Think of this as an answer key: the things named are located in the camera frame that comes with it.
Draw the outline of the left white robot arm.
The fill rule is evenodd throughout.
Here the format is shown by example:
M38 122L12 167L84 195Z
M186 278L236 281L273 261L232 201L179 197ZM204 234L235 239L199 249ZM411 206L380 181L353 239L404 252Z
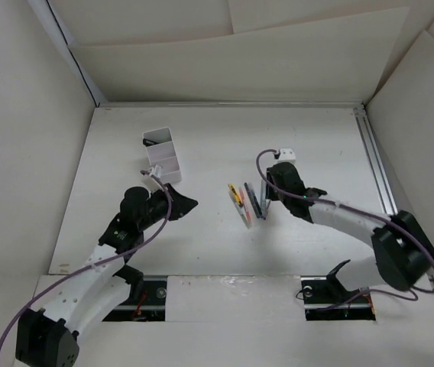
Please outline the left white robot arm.
M125 191L120 209L79 271L63 278L57 295L38 310L28 307L18 320L15 358L27 366L72 366L82 341L119 304L138 301L144 275L128 265L148 241L144 232L160 222L183 218L197 200L170 184L149 192Z

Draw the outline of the black green highlighter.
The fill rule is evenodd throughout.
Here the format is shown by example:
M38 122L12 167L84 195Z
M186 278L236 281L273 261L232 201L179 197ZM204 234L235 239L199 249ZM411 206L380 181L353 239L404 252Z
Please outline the black green highlighter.
M150 140L150 139L147 139L147 138L143 139L143 145L145 147L155 146L155 145L158 145L158 144L159 144L159 142L157 142L157 141Z

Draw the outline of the clear pink pen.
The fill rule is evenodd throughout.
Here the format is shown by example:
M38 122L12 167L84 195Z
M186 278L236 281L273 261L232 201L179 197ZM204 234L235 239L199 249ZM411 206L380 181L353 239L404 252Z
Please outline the clear pink pen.
M248 195L247 195L243 186L240 186L238 188L238 193L241 197L241 201L243 202L245 216L246 216L246 219L248 221L248 226L252 227L253 226L254 210L252 208L251 201L249 200Z

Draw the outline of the yellow utility knife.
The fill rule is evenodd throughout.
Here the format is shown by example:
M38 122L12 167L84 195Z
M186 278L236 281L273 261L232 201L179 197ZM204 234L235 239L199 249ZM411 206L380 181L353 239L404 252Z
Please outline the yellow utility knife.
M239 196L237 190L235 189L234 185L229 183L228 188L229 188L230 194L232 195L233 200L237 203L237 205L239 207L243 207L244 204L243 204L241 197Z

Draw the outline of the clear green pen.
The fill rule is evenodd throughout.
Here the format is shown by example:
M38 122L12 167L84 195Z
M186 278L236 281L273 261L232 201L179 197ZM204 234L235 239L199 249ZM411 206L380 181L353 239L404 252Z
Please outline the clear green pen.
M240 218L242 219L244 225L246 226L247 229L251 228L251 223L249 222L247 216L245 215L245 212L243 211L243 209L238 205L237 200L235 199L234 195L232 193L229 194L237 212L238 215L240 216Z

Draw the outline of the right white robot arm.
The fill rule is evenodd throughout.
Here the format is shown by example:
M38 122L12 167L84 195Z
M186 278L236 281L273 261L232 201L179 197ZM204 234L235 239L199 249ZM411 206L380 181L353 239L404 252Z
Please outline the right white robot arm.
M306 187L290 162L260 174L267 182L267 198L281 202L294 217L335 229L373 250L371 257L344 260L326 275L323 284L333 300L379 284L411 291L428 270L434 270L434 246L412 213L401 210L385 216L334 201L326 191Z

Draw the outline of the aluminium rail right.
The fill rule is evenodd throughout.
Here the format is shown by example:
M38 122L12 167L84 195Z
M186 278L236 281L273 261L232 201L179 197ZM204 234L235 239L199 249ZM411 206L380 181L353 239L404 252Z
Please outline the aluminium rail right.
M390 188L390 182L387 178L387 173L364 105L360 104L355 106L353 108L353 115L357 122L365 153L374 177L382 211L386 214L393 215L397 212L397 204L392 189Z

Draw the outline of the black blue pen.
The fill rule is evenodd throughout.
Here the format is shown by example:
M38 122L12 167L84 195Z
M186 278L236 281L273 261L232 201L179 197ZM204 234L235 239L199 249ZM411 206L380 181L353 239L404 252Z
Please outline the black blue pen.
M244 186L245 186L245 190L246 190L246 193L248 195L248 198L251 202L251 206L253 208L254 214L256 215L256 217L258 219L265 220L264 214L263 214L261 206L257 200L257 196L256 196L256 193L254 191L254 188L252 187L252 184L245 182Z

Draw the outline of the light blue mechanical pencil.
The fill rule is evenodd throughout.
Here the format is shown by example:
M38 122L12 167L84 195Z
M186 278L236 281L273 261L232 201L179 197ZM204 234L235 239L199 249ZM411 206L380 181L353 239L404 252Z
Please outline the light blue mechanical pencil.
M261 207L261 218L267 218L267 183L261 181L261 192L260 192L260 207Z

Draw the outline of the white three-compartment organizer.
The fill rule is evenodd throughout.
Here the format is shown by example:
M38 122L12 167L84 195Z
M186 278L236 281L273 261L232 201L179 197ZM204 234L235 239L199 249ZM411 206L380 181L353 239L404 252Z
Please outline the white three-compartment organizer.
M158 128L149 132L144 132L142 138L147 138L160 143L171 142L169 147L147 150L147 158L150 166L159 164L163 168L160 180L164 184L177 184L182 180L180 162L177 157L177 150L174 144L170 128Z

